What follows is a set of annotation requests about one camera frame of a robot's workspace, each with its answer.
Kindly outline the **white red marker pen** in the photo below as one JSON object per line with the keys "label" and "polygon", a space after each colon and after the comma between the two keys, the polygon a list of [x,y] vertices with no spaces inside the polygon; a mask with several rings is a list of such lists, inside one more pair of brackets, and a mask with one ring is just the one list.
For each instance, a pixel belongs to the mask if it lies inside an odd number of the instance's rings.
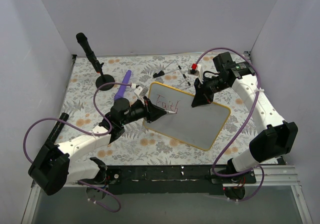
{"label": "white red marker pen", "polygon": [[177,114],[177,112],[166,110],[167,114]]}

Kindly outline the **yellow framed whiteboard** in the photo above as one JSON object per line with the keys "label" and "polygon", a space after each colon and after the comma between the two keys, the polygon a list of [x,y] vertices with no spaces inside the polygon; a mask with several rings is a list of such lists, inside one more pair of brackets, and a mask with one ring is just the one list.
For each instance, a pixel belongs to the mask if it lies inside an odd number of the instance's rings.
{"label": "yellow framed whiteboard", "polygon": [[160,82],[151,83],[148,98],[174,114],[166,114],[152,123],[144,121],[146,129],[203,151],[211,149],[231,114],[229,107],[216,102],[192,107],[193,94]]}

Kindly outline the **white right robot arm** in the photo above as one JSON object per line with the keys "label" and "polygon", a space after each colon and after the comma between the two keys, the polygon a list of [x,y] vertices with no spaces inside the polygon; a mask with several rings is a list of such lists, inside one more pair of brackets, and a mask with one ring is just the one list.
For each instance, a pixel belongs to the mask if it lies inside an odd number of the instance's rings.
{"label": "white right robot arm", "polygon": [[233,89],[249,111],[248,119],[253,119],[258,135],[249,143],[249,148],[227,162],[224,172],[215,172],[219,177],[237,183],[252,168],[260,163],[288,154],[298,133],[294,122],[287,122],[273,107],[261,88],[258,72],[247,59],[236,63],[231,50],[227,49],[213,58],[216,72],[206,77],[206,72],[198,61],[191,64],[188,74],[194,81],[195,96],[193,108],[211,104],[214,95],[225,89]]}

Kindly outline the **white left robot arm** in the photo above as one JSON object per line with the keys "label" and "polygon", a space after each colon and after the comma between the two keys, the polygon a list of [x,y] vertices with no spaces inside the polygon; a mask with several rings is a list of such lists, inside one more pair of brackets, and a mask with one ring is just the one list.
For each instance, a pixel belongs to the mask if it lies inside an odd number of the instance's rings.
{"label": "white left robot arm", "polygon": [[119,98],[103,121],[89,134],[58,144],[47,141],[31,164],[28,174],[48,196],[57,193],[65,184],[80,180],[102,184],[107,177],[107,166],[102,160],[92,157],[85,164],[77,160],[117,140],[125,132],[125,125],[140,119],[152,123],[168,113],[152,104],[147,97],[134,104],[130,104],[126,98]]}

